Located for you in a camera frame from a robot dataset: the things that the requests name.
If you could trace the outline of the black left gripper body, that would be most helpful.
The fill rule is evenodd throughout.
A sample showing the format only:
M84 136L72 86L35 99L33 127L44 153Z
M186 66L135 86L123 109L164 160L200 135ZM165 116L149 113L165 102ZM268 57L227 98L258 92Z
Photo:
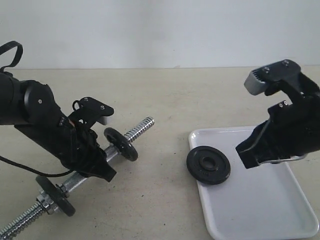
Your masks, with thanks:
M74 124L60 109L36 111L14 127L58 158L63 166L65 148L99 148L96 132Z

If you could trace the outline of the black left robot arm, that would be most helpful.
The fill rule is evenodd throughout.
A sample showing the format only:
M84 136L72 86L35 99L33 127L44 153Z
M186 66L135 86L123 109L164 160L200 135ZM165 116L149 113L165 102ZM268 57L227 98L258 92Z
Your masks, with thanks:
M70 171L110 182L116 171L107 163L91 127L97 122L105 125L114 109L89 96L74 104L79 107L65 115L47 84L20 81L8 72L0 75L1 125L14 126Z

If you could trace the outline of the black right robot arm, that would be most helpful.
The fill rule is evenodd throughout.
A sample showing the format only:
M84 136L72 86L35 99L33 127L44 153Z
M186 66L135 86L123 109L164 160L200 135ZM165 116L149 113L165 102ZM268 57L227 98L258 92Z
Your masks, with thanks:
M269 83L264 93L279 91L291 104L282 101L269 107L269 118L235 148L246 169L294 161L320 149L320 87L299 73Z

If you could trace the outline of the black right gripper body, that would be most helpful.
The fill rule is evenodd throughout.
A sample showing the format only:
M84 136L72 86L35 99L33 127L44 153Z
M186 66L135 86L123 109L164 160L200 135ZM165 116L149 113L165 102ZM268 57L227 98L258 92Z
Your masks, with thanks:
M254 128L255 160L288 160L320 150L320 96L269 109L269 119Z

